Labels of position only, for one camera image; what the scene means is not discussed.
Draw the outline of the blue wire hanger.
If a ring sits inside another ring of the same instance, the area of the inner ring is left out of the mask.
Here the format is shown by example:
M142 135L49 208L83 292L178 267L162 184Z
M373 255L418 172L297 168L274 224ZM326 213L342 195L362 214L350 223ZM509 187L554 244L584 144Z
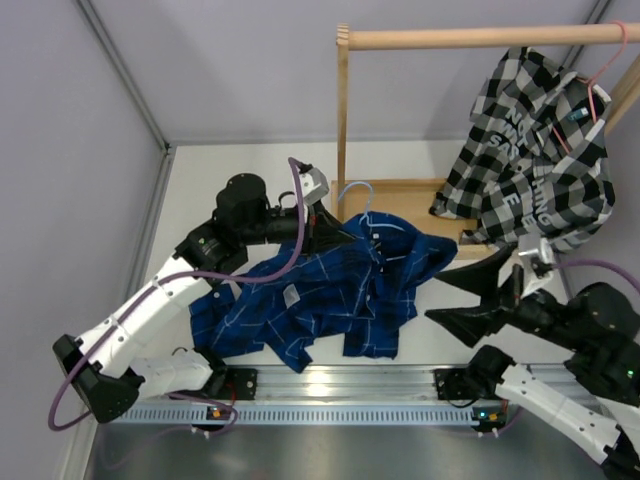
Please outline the blue wire hanger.
M367 181L363 181L363 180L352 181L348 183L346 186L342 187L340 192L338 193L337 200L336 200L336 203L338 206L344 206L344 198L346 194L356 186L363 186L369 191L365 206L363 208L363 212L361 213L359 223L360 224L364 223L366 225L369 241L372 246L377 247L380 245L380 234L379 234L380 229L394 230L402 233L406 232L406 230L399 225L395 225L392 223L380 223L380 222L374 223L371 220L371 204L375 198L375 190L373 185Z

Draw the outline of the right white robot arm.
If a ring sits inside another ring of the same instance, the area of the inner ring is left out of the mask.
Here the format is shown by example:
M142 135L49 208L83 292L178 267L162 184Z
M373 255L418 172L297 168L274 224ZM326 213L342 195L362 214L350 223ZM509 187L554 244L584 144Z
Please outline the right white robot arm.
M609 479L639 476L639 315L608 283L593 283L567 303L545 290L556 270L544 239L503 247L491 256L442 271L436 279L479 297L475 307L431 309L427 318L468 347L463 367L439 370L442 400L513 402L562 433ZM511 326L570 351L564 363L608 415L549 386L503 350L480 345Z

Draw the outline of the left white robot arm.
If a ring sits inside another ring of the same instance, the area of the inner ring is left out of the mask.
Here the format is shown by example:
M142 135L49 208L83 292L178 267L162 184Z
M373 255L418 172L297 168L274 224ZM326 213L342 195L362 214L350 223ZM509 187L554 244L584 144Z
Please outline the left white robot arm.
M79 336L63 335L53 352L73 387L100 423L112 422L138 401L191 392L213 399L223 393L228 368L207 347L167 358L145 359L140 352L170 320L207 293L218 293L248 261L251 245L291 242L284 266L263 278L269 283L293 266L300 254L314 254L354 241L323 206L329 192L325 175L309 164L292 164L296 203L271 205L264 180L255 174L232 177L216 196L209 220L175 248L159 272L118 310Z

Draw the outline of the blue plaid shirt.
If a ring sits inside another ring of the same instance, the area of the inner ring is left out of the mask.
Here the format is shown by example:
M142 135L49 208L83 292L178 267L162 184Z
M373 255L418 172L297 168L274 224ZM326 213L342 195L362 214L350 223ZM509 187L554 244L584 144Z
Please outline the blue plaid shirt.
M399 331L417 315L419 286L458 253L454 240L421 232L406 220L371 211L348 220L348 245L298 257L285 275L266 284L228 284L194 301L195 347L221 358L270 347L297 373L312 361L307 349L342 335L346 357L397 356Z

